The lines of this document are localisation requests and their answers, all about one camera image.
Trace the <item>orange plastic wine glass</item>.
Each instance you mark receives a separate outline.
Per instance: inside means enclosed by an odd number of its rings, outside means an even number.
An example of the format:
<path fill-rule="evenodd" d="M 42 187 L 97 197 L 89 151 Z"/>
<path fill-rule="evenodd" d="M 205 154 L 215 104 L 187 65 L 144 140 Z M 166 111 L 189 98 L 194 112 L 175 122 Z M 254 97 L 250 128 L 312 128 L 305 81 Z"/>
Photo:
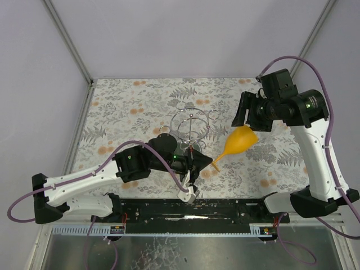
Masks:
<path fill-rule="evenodd" d="M 237 127 L 227 138 L 223 152 L 211 163 L 220 172 L 217 162 L 227 155 L 237 155 L 251 148 L 258 141 L 255 132 L 247 125 Z"/>

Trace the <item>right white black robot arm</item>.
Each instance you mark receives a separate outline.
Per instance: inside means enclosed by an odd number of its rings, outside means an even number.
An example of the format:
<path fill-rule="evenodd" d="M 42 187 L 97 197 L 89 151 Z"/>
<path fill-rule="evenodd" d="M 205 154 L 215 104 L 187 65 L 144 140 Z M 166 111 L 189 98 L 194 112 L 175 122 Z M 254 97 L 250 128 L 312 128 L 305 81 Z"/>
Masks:
<path fill-rule="evenodd" d="M 324 95 L 315 89 L 298 92 L 287 69 L 262 76 L 258 93 L 242 92 L 232 126 L 270 132 L 281 120 L 294 135 L 308 172 L 303 189 L 264 197 L 270 213 L 296 212 L 303 218 L 325 217 L 339 206 L 359 200 L 342 177 L 331 140 L 330 114 Z"/>

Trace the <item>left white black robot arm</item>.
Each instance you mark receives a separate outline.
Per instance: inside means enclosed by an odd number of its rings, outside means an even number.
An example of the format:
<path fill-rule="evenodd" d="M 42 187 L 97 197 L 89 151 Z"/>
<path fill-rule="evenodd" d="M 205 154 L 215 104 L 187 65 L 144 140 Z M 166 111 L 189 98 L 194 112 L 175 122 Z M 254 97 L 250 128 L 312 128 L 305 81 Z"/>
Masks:
<path fill-rule="evenodd" d="M 153 170 L 168 172 L 179 188 L 178 198 L 193 203 L 199 194 L 195 181 L 213 160 L 193 147 L 178 155 L 177 146 L 172 135 L 162 133 L 147 143 L 125 142 L 103 164 L 89 169 L 60 177 L 34 175 L 31 181 L 35 192 L 35 222 L 52 223 L 67 215 L 121 216 L 119 196 L 109 193 L 92 198 L 85 193 L 103 186 L 148 178 Z"/>

